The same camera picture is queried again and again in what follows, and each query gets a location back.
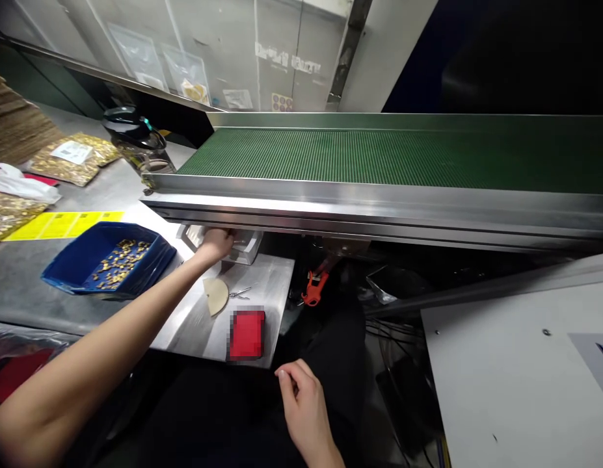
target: green conveyor belt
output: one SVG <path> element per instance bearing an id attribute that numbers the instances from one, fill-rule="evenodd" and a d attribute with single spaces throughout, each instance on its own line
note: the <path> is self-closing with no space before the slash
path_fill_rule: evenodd
<path id="1" fill-rule="evenodd" d="M 178 173 L 603 194 L 603 136 L 224 128 Z"/>

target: hand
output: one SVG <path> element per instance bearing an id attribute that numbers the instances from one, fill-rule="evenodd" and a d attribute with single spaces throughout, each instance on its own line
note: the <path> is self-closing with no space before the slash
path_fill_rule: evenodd
<path id="1" fill-rule="evenodd" d="M 275 374 L 280 380 L 288 433 L 306 464 L 309 468 L 344 467 L 329 428 L 321 382 L 303 359 L 284 364 Z"/>
<path id="2" fill-rule="evenodd" d="M 193 258 L 204 261 L 207 265 L 214 265 L 232 251 L 234 234 L 227 229 L 212 227 L 204 234 L 204 241 L 197 249 Z"/>

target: scissors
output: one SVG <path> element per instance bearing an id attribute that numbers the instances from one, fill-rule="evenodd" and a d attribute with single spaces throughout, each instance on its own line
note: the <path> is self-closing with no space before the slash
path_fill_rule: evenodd
<path id="1" fill-rule="evenodd" d="M 248 287 L 248 288 L 243 289 L 242 291 L 238 291 L 238 292 L 231 292 L 231 293 L 230 293 L 230 297 L 232 297 L 232 298 L 238 298 L 238 299 L 244 299 L 244 300 L 249 300 L 249 298 L 248 298 L 248 297 L 241 296 L 241 294 L 243 294 L 243 293 L 245 293 L 245 292 L 249 291 L 250 289 L 251 289 L 251 286 L 250 286 L 250 287 Z"/>

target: conveyor belt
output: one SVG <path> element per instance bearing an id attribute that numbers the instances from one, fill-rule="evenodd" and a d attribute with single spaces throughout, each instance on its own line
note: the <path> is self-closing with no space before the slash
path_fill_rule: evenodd
<path id="1" fill-rule="evenodd" d="M 220 129 L 178 173 L 603 194 L 603 136 Z"/>
<path id="2" fill-rule="evenodd" d="M 170 222 L 511 252 L 603 252 L 603 117 L 218 112 Z"/>

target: black pants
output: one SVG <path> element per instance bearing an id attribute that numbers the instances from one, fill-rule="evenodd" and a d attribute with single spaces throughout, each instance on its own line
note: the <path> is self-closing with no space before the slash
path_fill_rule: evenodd
<path id="1" fill-rule="evenodd" d="M 305 466 L 288 434 L 273 374 L 279 364 L 299 357 L 323 385 L 346 466 L 359 465 L 364 316 L 355 299 L 326 299 L 306 308 L 278 343 L 272 369 L 200 360 L 184 370 L 147 423 L 139 466 Z"/>

